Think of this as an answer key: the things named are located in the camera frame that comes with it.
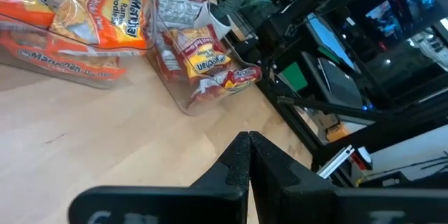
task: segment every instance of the maruchan logo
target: maruchan logo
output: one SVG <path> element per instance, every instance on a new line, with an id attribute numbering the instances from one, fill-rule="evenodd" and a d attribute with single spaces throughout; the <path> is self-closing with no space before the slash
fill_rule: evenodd
<path id="1" fill-rule="evenodd" d="M 140 12 L 142 0 L 131 0 L 129 6 L 129 18 L 127 19 L 126 34 L 136 38 L 140 26 Z"/>
<path id="2" fill-rule="evenodd" d="M 248 76 L 254 76 L 257 74 L 257 71 L 255 69 L 245 69 L 243 71 L 236 71 L 234 76 L 235 78 L 245 78 Z"/>
<path id="3" fill-rule="evenodd" d="M 79 66 L 77 66 L 73 63 L 58 62 L 40 52 L 32 52 L 32 51 L 28 51 L 28 50 L 18 50 L 17 54 L 21 57 L 25 57 L 30 60 L 38 60 L 38 61 L 46 63 L 50 66 L 61 67 L 63 69 L 67 69 L 67 70 L 70 70 L 75 73 L 80 73 L 82 71 L 82 69 Z"/>
<path id="4" fill-rule="evenodd" d="M 201 62 L 196 65 L 198 71 L 207 71 L 215 67 L 218 63 L 224 63 L 225 55 L 217 55 L 215 58 Z"/>

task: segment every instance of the black metal bar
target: black metal bar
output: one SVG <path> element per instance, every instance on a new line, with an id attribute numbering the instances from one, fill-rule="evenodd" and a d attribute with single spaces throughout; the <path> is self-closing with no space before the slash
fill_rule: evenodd
<path id="1" fill-rule="evenodd" d="M 309 128 L 308 124 L 295 112 L 292 106 L 278 104 L 277 96 L 270 91 L 269 80 L 262 79 L 257 83 L 258 88 L 273 105 L 279 115 L 285 120 L 292 131 L 297 135 L 308 151 L 314 155 L 323 147 L 321 141 L 315 133 Z M 343 169 L 338 168 L 331 176 L 336 186 L 355 188 L 356 184 Z"/>
<path id="2" fill-rule="evenodd" d="M 335 113 L 337 115 L 351 116 L 375 122 L 388 121 L 392 119 L 392 115 L 379 111 L 364 111 L 358 108 L 341 106 L 337 104 L 329 104 L 327 102 L 316 101 L 313 99 L 277 97 L 280 104 L 288 104 L 308 109 L 317 109 L 324 113 Z"/>
<path id="3" fill-rule="evenodd" d="M 391 122 L 378 122 L 336 142 L 330 143 L 315 154 L 319 164 L 324 164 L 341 148 L 352 145 L 365 147 L 369 153 L 406 141 L 427 131 L 448 124 L 448 93 L 434 97 L 397 116 Z"/>

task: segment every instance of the plastic wrapper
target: plastic wrapper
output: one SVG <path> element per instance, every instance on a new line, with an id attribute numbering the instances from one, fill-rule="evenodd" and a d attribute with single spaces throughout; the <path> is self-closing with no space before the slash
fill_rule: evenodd
<path id="1" fill-rule="evenodd" d="M 227 39 L 218 41 L 207 24 L 197 27 L 198 14 L 208 0 L 155 0 L 154 4 L 156 47 L 147 57 L 184 113 L 199 115 L 260 80 L 260 69 L 243 62 Z M 176 20 L 171 10 L 190 14 Z"/>
<path id="2" fill-rule="evenodd" d="M 42 28 L 49 28 L 55 16 L 48 0 L 0 0 L 0 5 L 0 14 L 14 16 L 19 21 Z M 0 17 L 0 29 L 19 29 L 19 25 Z"/>
<path id="3" fill-rule="evenodd" d="M 243 70 L 224 71 L 212 78 L 203 78 L 192 94 L 188 106 L 198 102 L 210 102 L 219 99 L 219 97 L 242 91 L 260 78 L 261 69 L 259 66 L 251 66 Z"/>
<path id="4" fill-rule="evenodd" d="M 147 0 L 65 0 L 50 31 L 99 48 L 146 48 Z"/>
<path id="5" fill-rule="evenodd" d="M 133 11 L 132 8 L 136 8 L 132 5 L 132 0 L 129 0 L 127 4 L 128 13 L 125 14 L 124 20 L 131 17 L 132 15 L 129 13 Z M 18 27 L 15 30 L 0 32 L 0 64 L 63 78 L 96 88 L 112 88 L 125 78 L 129 63 L 131 61 L 143 61 L 142 55 L 153 47 L 153 42 L 149 39 L 153 32 L 149 25 L 151 23 L 151 6 L 153 6 L 152 0 L 141 0 L 142 14 L 138 14 L 138 16 L 142 18 L 142 21 L 139 20 L 138 22 L 139 25 L 144 23 L 144 27 L 147 29 L 139 28 L 138 35 L 136 35 L 137 39 L 130 39 L 127 41 L 129 43 L 121 43 L 118 39 L 121 39 L 122 36 L 117 35 L 118 31 L 126 31 L 129 28 L 128 22 L 123 21 L 121 27 L 117 25 L 117 28 L 113 30 L 115 34 L 112 35 L 112 39 L 118 40 L 114 45 L 110 43 L 110 40 L 107 41 L 109 38 L 106 38 L 106 42 L 110 44 L 101 41 L 94 43 L 98 41 L 80 39 L 73 34 L 68 36 L 64 32 L 58 34 L 21 22 L 13 16 L 0 14 L 2 20 L 15 22 Z M 112 16 L 110 12 L 107 13 L 108 8 L 102 10 L 106 17 Z M 85 19 L 88 19 L 88 17 L 82 17 L 82 19 L 86 22 Z M 73 28 L 70 24 L 66 27 L 68 29 Z"/>
<path id="6" fill-rule="evenodd" d="M 231 59 L 225 54 L 211 24 L 199 29 L 172 29 L 169 34 L 164 34 L 165 42 L 178 45 L 172 48 L 190 83 L 202 74 L 213 76 L 229 69 Z"/>

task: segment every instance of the black plastic object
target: black plastic object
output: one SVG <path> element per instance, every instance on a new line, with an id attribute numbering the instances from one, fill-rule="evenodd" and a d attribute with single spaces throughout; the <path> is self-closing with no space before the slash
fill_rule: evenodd
<path id="1" fill-rule="evenodd" d="M 448 190 L 345 189 L 258 132 L 241 132 L 189 188 L 98 187 L 69 208 L 71 224 L 244 224 L 249 177 L 260 224 L 448 223 Z"/>

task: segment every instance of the clear plastic container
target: clear plastic container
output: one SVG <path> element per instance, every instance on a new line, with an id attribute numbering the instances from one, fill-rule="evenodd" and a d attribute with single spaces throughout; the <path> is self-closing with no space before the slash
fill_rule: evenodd
<path id="1" fill-rule="evenodd" d="M 147 0 L 143 5 L 149 22 L 147 33 L 153 31 L 153 6 L 153 0 Z M 149 35 L 145 50 L 123 47 L 105 50 L 6 15 L 0 14 L 0 22 L 12 27 L 9 31 L 0 31 L 0 64 L 101 89 L 114 87 L 125 76 L 129 61 L 142 60 L 154 46 Z M 96 65 L 101 59 L 99 57 L 106 60 L 107 64 L 101 61 L 101 66 Z"/>
<path id="2" fill-rule="evenodd" d="M 208 5 L 208 0 L 203 1 L 205 2 L 204 5 Z M 155 41 L 155 47 L 150 51 L 150 53 L 147 54 L 147 56 L 169 93 L 178 104 L 178 107 L 184 113 L 190 116 L 199 115 L 207 109 L 216 106 L 227 96 L 240 92 L 260 80 L 261 72 L 259 72 L 258 75 L 254 75 L 256 78 L 245 82 L 243 85 L 238 85 L 237 87 L 228 87 L 227 85 L 224 85 L 222 82 L 223 79 L 219 78 L 219 76 L 228 74 L 229 71 L 236 73 L 236 70 L 241 69 L 239 66 L 240 64 L 244 65 L 244 69 L 246 70 L 245 72 L 248 72 L 248 70 L 259 69 L 253 64 L 242 62 L 240 56 L 238 56 L 226 38 L 219 41 L 219 44 L 224 49 L 224 53 L 232 60 L 228 70 L 221 73 L 215 73 L 215 75 L 204 75 L 200 74 L 196 71 L 195 67 L 190 65 L 190 69 L 194 69 L 195 75 L 199 76 L 198 80 L 193 83 L 188 80 L 185 71 L 182 71 L 179 68 L 172 67 L 171 69 L 175 70 L 167 71 L 166 65 L 169 64 L 167 63 L 167 58 L 171 60 L 178 59 L 179 57 L 186 59 L 187 55 L 181 52 L 181 47 L 169 32 L 172 27 L 170 27 L 169 23 L 166 20 L 163 20 L 161 15 L 159 15 L 158 0 L 154 0 L 154 4 L 153 16 L 155 17 L 155 22 L 153 23 L 153 40 Z M 171 44 L 167 43 L 166 39 L 164 39 L 167 37 L 172 42 Z M 184 62 L 184 64 L 191 64 L 189 60 Z M 203 95 L 200 99 L 198 99 L 198 93 Z"/>

